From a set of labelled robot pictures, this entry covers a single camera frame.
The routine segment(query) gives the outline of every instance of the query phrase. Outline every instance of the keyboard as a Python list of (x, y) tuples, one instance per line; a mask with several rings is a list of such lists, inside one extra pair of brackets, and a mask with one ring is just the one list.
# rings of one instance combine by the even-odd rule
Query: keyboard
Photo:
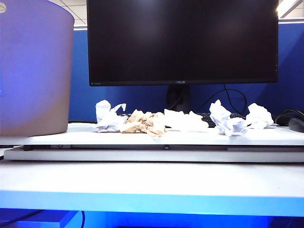
[[(211, 113), (196, 113), (197, 115), (201, 115), (203, 121), (207, 122), (209, 124), (209, 127), (215, 127), (215, 123), (211, 120), (210, 118), (210, 114)], [(123, 113), (123, 114), (119, 114), (120, 116), (127, 116), (128, 118), (131, 116), (131, 113)], [(239, 117), (239, 118), (243, 118), (245, 119), (244, 116), (237, 114), (237, 113), (232, 113), (230, 115), (230, 118), (235, 118), (235, 117)]]

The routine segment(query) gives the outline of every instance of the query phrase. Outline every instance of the monitor stand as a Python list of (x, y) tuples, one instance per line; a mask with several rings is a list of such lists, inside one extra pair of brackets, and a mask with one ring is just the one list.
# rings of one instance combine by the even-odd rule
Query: monitor stand
[(170, 110), (190, 111), (190, 85), (170, 85), (167, 91), (167, 104)]

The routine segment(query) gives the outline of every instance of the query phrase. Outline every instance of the blue cubicle partition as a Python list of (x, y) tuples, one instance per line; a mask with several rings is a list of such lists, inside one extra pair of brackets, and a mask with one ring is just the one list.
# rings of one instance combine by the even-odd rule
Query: blue cubicle partition
[[(73, 53), (70, 119), (95, 120), (95, 104), (107, 99), (112, 105), (127, 103), (126, 111), (135, 108), (143, 111), (162, 111), (166, 107), (167, 86), (111, 86), (90, 87), (88, 82), (87, 31), (75, 31)], [(270, 84), (230, 84), (228, 88), (243, 92), (248, 104), (253, 102), (266, 107), (273, 114), (286, 107), (304, 109), (304, 23), (279, 25), (279, 82)], [(191, 109), (207, 112), (209, 104), (198, 110), (200, 105), (223, 85), (192, 85), (190, 89)], [(230, 92), (232, 103), (242, 110), (243, 97)], [(221, 99), (231, 112), (227, 96), (221, 93), (210, 102)]]

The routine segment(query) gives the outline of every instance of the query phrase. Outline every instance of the gray trash can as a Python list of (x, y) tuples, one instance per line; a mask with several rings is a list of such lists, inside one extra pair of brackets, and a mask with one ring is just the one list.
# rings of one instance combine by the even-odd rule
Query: gray trash can
[(73, 16), (48, 0), (1, 0), (0, 135), (67, 130)]

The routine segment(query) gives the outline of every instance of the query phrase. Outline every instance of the monitor screen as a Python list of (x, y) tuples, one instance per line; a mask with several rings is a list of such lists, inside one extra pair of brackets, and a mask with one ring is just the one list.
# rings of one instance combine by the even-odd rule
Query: monitor screen
[(277, 0), (88, 0), (91, 86), (277, 81)]

